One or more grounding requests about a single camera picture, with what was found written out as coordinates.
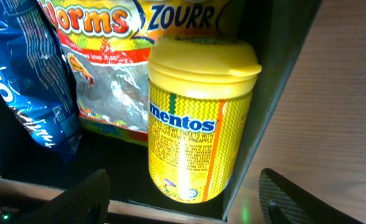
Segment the yellow Mentos bottle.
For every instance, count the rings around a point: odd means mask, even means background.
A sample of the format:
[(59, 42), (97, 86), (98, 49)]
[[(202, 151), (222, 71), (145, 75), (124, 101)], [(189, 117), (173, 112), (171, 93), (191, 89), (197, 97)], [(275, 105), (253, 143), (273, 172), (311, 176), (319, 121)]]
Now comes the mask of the yellow Mentos bottle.
[(156, 187), (202, 203), (228, 185), (261, 72), (242, 40), (165, 36), (148, 58), (148, 158)]

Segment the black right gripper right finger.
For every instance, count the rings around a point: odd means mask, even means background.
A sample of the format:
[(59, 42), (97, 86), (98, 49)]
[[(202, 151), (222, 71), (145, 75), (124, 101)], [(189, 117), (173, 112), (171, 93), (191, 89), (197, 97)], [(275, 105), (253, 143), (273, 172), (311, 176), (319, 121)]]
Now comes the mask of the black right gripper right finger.
[(361, 224), (270, 168), (261, 171), (258, 193), (265, 223)]

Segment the Haribo worms candy bag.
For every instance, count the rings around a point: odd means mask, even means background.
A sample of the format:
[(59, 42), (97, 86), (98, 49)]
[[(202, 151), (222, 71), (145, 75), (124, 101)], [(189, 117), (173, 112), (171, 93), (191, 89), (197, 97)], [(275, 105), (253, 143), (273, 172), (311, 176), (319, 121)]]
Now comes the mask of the Haribo worms candy bag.
[(39, 6), (76, 81), (83, 127), (135, 144), (148, 138), (148, 56), (163, 35), (233, 35), (241, 1), (70, 1)]

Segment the dark green box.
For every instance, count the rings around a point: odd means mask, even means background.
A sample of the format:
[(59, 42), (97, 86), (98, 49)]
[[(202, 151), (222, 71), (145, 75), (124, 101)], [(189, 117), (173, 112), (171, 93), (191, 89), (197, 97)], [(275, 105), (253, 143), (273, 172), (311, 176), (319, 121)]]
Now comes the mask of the dark green box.
[(227, 188), (200, 204), (183, 204), (163, 195), (148, 171), (145, 147), (83, 131), (77, 157), (69, 163), (40, 147), (0, 96), (0, 194), (23, 203), (48, 201), (99, 169), (110, 178), (109, 211), (179, 223), (226, 222), (228, 212), (276, 109), (319, 1), (257, 1), (239, 31), (255, 49), (263, 69), (253, 92), (237, 163)]

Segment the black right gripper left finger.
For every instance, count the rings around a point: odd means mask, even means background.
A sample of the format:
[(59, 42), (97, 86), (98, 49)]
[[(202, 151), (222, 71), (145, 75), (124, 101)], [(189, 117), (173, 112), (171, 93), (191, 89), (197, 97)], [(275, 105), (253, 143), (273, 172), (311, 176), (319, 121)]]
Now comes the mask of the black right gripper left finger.
[(21, 216), (21, 224), (104, 224), (110, 204), (110, 180), (97, 170), (79, 184)]

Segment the blue Oreo cookie pack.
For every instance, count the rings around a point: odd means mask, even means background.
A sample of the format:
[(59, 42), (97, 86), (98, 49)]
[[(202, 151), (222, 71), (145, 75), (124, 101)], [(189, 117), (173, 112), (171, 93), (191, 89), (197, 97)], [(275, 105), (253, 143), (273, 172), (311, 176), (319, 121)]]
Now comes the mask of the blue Oreo cookie pack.
[(65, 161), (81, 139), (60, 45), (35, 1), (0, 0), (0, 94), (43, 147)]

